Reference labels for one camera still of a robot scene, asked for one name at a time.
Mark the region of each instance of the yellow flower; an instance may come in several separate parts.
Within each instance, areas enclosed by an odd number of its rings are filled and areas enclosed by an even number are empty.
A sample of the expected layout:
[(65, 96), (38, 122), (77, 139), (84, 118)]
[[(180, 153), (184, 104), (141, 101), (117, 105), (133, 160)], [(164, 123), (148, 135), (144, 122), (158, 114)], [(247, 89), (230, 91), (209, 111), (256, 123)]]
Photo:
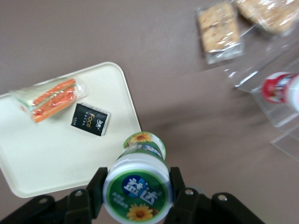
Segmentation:
[(130, 139), (130, 143), (152, 141), (150, 134), (139, 133)]
[(127, 212), (127, 217), (130, 220), (144, 221), (153, 218), (152, 212), (153, 210), (149, 209), (145, 204), (140, 204), (139, 206), (132, 204), (131, 208), (129, 208), (129, 212)]

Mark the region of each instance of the packaged carrot sticks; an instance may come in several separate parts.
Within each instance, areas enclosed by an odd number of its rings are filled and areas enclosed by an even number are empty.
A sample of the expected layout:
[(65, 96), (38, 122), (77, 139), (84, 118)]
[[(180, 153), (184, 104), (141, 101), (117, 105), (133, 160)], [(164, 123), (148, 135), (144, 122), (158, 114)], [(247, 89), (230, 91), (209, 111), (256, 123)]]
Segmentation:
[(83, 84), (74, 78), (57, 78), (31, 87), (9, 92), (21, 109), (40, 122), (86, 96)]

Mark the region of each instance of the food wrapper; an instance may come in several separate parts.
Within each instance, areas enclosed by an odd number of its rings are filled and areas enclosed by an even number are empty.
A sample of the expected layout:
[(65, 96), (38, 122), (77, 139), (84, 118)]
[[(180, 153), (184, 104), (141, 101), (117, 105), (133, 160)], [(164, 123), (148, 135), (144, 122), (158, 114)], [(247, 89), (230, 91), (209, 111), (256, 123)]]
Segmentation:
[(208, 64), (231, 59), (244, 52), (237, 11), (230, 1), (200, 8), (197, 10), (197, 22)]
[(9, 92), (21, 109), (40, 122), (86, 96), (83, 84), (74, 78), (56, 78), (31, 87)]
[(288, 34), (299, 16), (298, 0), (234, 0), (239, 13), (271, 34)]

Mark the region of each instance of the white tray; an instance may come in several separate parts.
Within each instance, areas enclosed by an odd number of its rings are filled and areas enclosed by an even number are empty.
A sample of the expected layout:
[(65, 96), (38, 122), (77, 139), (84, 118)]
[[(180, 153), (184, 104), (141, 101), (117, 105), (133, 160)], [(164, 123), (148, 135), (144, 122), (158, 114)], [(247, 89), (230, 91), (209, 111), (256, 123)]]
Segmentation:
[(9, 94), (0, 96), (0, 168), (12, 192), (31, 197), (88, 184), (110, 167), (140, 126), (121, 68), (101, 63), (65, 76), (84, 83), (78, 100), (111, 113), (104, 136), (71, 126), (76, 103), (36, 124)]

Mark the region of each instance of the black tissue packet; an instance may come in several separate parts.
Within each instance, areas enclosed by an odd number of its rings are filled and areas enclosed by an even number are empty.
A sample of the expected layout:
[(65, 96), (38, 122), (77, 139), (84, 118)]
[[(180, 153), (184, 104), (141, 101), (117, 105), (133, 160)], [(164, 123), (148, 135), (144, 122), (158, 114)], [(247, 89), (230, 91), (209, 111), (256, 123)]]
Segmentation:
[(110, 113), (85, 103), (77, 104), (71, 125), (103, 136)]

